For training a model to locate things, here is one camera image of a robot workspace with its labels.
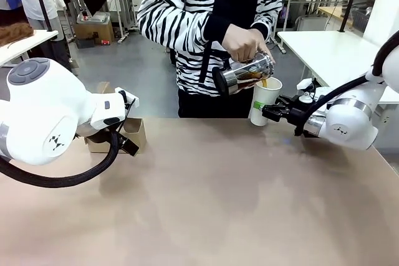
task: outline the metal ring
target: metal ring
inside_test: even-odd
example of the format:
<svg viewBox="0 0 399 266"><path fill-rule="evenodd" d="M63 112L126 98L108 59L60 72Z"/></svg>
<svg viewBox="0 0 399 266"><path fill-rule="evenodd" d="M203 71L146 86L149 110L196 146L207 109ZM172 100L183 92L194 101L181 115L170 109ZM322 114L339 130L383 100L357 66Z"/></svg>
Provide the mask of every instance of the metal ring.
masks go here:
<svg viewBox="0 0 399 266"><path fill-rule="evenodd" d="M347 105L347 106L352 106L355 107L361 111L364 112L368 116L368 119L372 119L373 112L370 107L368 107L366 104L364 104L362 101L356 100L356 99L351 99L351 98L343 98L343 99L338 99L336 100L332 105Z"/></svg>

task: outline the floor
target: floor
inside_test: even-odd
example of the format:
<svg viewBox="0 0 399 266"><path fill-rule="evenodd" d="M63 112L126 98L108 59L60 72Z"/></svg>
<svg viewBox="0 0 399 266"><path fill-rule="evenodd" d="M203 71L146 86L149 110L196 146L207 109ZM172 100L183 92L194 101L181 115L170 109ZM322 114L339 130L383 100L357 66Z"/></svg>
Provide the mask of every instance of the floor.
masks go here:
<svg viewBox="0 0 399 266"><path fill-rule="evenodd" d="M79 65L79 79L88 90L96 92L99 82L108 81L113 87L122 87L140 98L140 107L132 110L130 116L177 117L176 70L164 47L139 34L131 34L120 45L78 49L71 43L70 51ZM274 76L283 83L284 94L294 95L303 65L289 49L285 55L277 47L271 51L277 62ZM8 72L9 69L0 68L1 99L9 98L5 84ZM399 165L398 155L386 159L392 165Z"/></svg>

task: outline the brown wig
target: brown wig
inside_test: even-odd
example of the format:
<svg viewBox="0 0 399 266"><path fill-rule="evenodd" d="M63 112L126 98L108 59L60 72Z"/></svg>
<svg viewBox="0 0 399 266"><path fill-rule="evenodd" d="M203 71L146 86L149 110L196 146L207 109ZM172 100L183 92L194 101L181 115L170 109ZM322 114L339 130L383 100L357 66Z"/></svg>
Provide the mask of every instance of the brown wig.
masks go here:
<svg viewBox="0 0 399 266"><path fill-rule="evenodd" d="M0 27L0 46L31 36L33 36L33 28L28 23L15 23L10 26Z"/></svg>

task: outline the cardboard box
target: cardboard box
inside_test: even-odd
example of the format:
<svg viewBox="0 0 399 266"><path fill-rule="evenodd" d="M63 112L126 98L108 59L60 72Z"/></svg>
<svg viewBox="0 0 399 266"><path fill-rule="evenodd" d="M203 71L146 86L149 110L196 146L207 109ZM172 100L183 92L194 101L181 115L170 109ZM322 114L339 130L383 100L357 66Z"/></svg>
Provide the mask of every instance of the cardboard box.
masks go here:
<svg viewBox="0 0 399 266"><path fill-rule="evenodd" d="M94 42L101 45L101 40L115 42L111 22L108 24L75 24L75 35L77 39L90 39L94 36Z"/></svg>
<svg viewBox="0 0 399 266"><path fill-rule="evenodd" d="M111 88L109 82L100 82L97 87L98 93L114 93L115 90ZM120 133L127 137L129 140L134 142L139 150L137 154L141 154L145 150L147 144L147 137L145 135L144 121L141 118L127 118L126 122L120 131ZM89 151L92 153L108 153L110 145L108 143L94 143L91 140L85 138L86 145L89 147Z"/></svg>

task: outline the brown tabletop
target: brown tabletop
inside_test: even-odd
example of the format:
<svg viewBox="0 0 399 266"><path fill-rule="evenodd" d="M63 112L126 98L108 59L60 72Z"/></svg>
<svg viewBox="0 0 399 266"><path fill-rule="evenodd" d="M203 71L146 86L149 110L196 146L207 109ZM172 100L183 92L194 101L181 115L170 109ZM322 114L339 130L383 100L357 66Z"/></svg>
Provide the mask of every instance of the brown tabletop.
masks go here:
<svg viewBox="0 0 399 266"><path fill-rule="evenodd" d="M345 150L247 120L145 120L148 145L99 178L0 177L0 265L376 266L399 263L399 179ZM98 163L82 140L40 174Z"/></svg>

